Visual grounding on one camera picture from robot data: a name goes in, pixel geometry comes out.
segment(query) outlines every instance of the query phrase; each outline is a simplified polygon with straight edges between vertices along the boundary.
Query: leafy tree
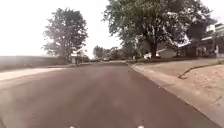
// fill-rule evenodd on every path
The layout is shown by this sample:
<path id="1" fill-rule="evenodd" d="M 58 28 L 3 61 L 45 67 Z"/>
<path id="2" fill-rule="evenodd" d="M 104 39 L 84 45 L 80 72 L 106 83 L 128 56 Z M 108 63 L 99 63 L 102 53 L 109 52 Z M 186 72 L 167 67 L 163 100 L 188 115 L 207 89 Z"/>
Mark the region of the leafy tree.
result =
<path id="1" fill-rule="evenodd" d="M 52 14 L 44 32 L 48 43 L 43 48 L 48 54 L 59 55 L 70 61 L 71 54 L 85 45 L 86 21 L 79 11 L 69 8 L 59 8 Z"/>
<path id="2" fill-rule="evenodd" d="M 100 47 L 100 46 L 96 46 L 94 49 L 93 49 L 93 54 L 95 55 L 95 57 L 97 58 L 103 58 L 104 56 L 104 48 L 103 47 Z"/>
<path id="3" fill-rule="evenodd" d="M 133 56 L 137 55 L 137 50 L 135 48 L 135 42 L 123 42 L 121 48 L 125 58 L 133 58 Z"/>
<path id="4" fill-rule="evenodd" d="M 152 58 L 160 43 L 184 43 L 194 25 L 207 25 L 210 10 L 200 0 L 109 0 L 104 20 L 109 31 L 126 43 L 137 37 L 147 42 Z"/>

